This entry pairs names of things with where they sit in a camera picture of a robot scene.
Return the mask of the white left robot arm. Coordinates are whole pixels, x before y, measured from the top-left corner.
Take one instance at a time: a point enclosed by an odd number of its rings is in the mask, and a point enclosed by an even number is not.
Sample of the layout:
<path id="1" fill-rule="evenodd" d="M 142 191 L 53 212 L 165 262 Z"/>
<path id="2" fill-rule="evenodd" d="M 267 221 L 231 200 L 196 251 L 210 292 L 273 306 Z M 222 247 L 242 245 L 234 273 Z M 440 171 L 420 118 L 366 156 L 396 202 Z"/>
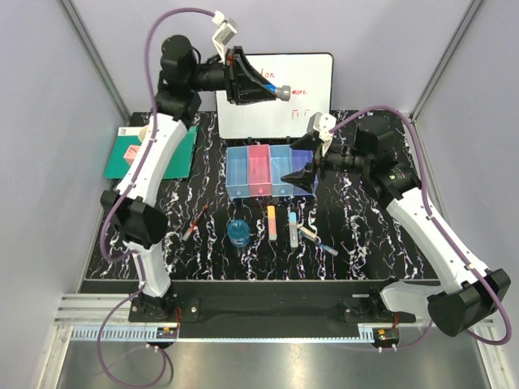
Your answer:
<path id="1" fill-rule="evenodd" d="M 276 86 L 258 72 L 240 46 L 201 63 L 187 37 L 169 37 L 161 46 L 159 83 L 152 91 L 143 144 L 117 188 L 101 196 L 108 212 L 102 229 L 115 227 L 138 271 L 139 286 L 131 298 L 159 321 L 174 314 L 175 301 L 162 252 L 168 218 L 156 207 L 157 193 L 199 110 L 199 94 L 215 91 L 224 91 L 234 105 L 288 101 L 291 94 L 290 87 Z"/>

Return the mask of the purple bin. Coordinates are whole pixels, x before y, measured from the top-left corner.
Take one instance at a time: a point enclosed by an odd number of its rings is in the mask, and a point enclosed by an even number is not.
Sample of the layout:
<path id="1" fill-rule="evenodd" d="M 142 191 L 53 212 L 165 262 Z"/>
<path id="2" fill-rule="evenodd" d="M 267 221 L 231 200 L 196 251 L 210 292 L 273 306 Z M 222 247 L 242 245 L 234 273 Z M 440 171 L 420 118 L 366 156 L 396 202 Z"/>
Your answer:
<path id="1" fill-rule="evenodd" d="M 312 161 L 313 161 L 312 151 L 297 150 L 297 149 L 292 150 L 292 164 L 293 164 L 294 171 L 299 171 L 299 170 L 304 169 L 306 164 L 310 163 Z M 296 186 L 294 188 L 294 196 L 296 196 L 296 195 L 302 195 L 302 196 L 313 195 L 316 192 L 318 185 L 319 185 L 318 177 L 315 176 L 312 191 L 303 190 Z"/>

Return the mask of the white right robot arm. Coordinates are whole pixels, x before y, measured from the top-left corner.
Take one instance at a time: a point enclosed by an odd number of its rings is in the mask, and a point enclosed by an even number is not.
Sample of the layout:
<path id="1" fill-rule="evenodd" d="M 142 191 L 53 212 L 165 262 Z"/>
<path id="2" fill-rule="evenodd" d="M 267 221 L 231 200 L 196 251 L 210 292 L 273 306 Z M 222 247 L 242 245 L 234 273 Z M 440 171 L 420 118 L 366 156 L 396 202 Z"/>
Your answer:
<path id="1" fill-rule="evenodd" d="M 306 134 L 291 143 L 312 153 L 311 161 L 282 181 L 311 192 L 317 177 L 328 171 L 355 173 L 362 188 L 411 236 L 433 267 L 436 287 L 388 280 L 372 292 L 368 311 L 386 321 L 395 313 L 430 319 L 445 335 L 457 336 L 494 314 L 511 280 L 503 269 L 492 271 L 470 253 L 450 226 L 425 205 L 425 186 L 414 170 L 394 156 L 395 132 L 387 120 L 364 117 L 351 144 L 334 142 L 336 119 L 311 116 Z"/>

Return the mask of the yellow mug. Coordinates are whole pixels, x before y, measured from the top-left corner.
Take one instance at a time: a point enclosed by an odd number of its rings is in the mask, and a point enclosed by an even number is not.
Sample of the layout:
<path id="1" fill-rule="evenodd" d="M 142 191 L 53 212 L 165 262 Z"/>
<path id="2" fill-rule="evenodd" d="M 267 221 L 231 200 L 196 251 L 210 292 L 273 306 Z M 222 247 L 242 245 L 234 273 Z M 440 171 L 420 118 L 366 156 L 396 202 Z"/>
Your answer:
<path id="1" fill-rule="evenodd" d="M 145 140 L 147 133 L 148 133 L 148 126 L 143 126 L 138 133 L 138 139 L 141 143 Z"/>

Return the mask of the light blue bin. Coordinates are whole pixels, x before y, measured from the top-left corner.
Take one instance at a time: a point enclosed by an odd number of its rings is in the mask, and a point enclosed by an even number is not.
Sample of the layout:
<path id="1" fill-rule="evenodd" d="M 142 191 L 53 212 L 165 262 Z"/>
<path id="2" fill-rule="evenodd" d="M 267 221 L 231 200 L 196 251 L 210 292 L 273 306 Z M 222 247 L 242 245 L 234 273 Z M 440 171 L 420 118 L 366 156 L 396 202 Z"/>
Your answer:
<path id="1" fill-rule="evenodd" d="M 293 172 L 292 154 L 289 145 L 271 145 L 270 172 L 273 197 L 290 197 L 294 193 L 294 186 L 281 180 Z"/>
<path id="2" fill-rule="evenodd" d="M 248 148 L 229 147 L 226 151 L 225 188 L 231 199 L 249 197 Z"/>

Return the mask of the pink bin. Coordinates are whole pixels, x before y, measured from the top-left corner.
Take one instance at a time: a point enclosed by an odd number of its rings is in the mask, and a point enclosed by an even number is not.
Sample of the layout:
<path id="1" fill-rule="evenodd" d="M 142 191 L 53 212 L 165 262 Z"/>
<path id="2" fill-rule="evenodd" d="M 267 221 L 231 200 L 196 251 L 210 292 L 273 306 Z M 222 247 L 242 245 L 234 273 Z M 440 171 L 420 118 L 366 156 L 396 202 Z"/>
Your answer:
<path id="1" fill-rule="evenodd" d="M 251 197 L 272 194 L 270 148 L 267 144 L 248 147 L 248 181 Z"/>

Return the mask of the blue grey glue stick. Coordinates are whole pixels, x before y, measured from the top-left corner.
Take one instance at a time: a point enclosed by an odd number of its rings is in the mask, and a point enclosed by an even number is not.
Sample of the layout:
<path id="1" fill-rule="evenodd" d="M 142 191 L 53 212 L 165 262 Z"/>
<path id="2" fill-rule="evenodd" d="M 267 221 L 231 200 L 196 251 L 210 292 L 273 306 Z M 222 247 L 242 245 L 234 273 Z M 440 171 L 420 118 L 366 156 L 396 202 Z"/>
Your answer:
<path id="1" fill-rule="evenodd" d="M 272 92 L 277 99 L 281 101 L 289 101 L 291 96 L 291 88 L 289 85 L 282 85 L 277 87 L 271 83 L 264 85 L 270 92 Z"/>

